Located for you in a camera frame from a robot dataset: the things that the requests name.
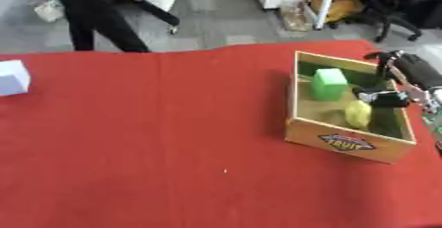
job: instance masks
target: gray carpet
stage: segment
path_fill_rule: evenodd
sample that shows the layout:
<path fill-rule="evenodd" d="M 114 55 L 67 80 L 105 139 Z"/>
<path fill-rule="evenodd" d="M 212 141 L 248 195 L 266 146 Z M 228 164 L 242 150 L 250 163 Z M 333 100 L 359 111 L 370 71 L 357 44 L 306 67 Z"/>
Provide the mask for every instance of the gray carpet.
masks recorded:
<path fill-rule="evenodd" d="M 67 24 L 47 24 L 33 8 L 45 0 L 0 0 L 0 53 L 69 51 Z M 258 0 L 177 0 L 172 12 L 182 19 L 179 32 L 171 36 L 168 25 L 133 6 L 119 6 L 130 25 L 155 51 L 206 49 L 226 44 L 263 43 L 317 39 L 372 39 L 377 29 L 366 25 L 341 25 L 337 30 L 287 32 L 274 11 L 264 11 Z M 442 32 L 424 31 L 417 42 L 408 42 L 407 31 L 393 28 L 383 49 L 419 52 L 442 70 L 437 56 Z M 97 37 L 97 50 L 118 51 Z"/>

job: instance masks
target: table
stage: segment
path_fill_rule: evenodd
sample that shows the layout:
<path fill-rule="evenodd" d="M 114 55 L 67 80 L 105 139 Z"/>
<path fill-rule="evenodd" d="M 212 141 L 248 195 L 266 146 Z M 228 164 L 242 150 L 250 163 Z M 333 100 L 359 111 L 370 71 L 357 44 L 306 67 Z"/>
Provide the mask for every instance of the table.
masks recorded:
<path fill-rule="evenodd" d="M 387 165 L 283 141 L 295 50 L 359 59 L 365 40 L 21 58 L 31 91 L 0 99 L 0 225 L 429 227 L 442 160 Z"/>

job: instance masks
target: wooden box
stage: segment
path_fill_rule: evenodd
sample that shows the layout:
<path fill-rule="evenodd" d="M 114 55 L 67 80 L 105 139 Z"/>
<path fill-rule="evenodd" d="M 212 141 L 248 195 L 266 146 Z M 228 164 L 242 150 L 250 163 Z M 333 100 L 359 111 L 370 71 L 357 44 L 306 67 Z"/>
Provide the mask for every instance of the wooden box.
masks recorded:
<path fill-rule="evenodd" d="M 349 83 L 338 102 L 313 99 L 311 79 L 317 69 L 339 68 Z M 355 86 L 372 88 L 380 83 L 376 65 L 302 51 L 295 53 L 289 88 L 285 139 L 342 154 L 394 163 L 415 145 L 414 134 L 403 109 L 373 109 L 367 129 L 353 129 L 345 121 L 346 106 L 355 101 Z M 394 82 L 386 88 L 397 89 Z"/>

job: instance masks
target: black pants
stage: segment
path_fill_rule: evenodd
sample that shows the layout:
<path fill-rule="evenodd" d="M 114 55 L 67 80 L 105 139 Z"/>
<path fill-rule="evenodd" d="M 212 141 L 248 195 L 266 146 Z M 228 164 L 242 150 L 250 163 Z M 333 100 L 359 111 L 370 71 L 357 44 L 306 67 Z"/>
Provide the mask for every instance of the black pants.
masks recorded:
<path fill-rule="evenodd" d="M 75 50 L 93 50 L 97 31 L 122 51 L 149 51 L 110 0 L 60 1 L 65 7 Z"/>

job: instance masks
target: white block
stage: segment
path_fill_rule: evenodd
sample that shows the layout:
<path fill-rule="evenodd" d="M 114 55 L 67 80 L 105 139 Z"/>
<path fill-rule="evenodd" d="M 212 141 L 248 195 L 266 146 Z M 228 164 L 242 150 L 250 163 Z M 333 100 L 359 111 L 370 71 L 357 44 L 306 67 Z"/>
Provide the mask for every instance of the white block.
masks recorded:
<path fill-rule="evenodd" d="M 26 93 L 31 77 L 21 60 L 0 62 L 0 97 Z"/>

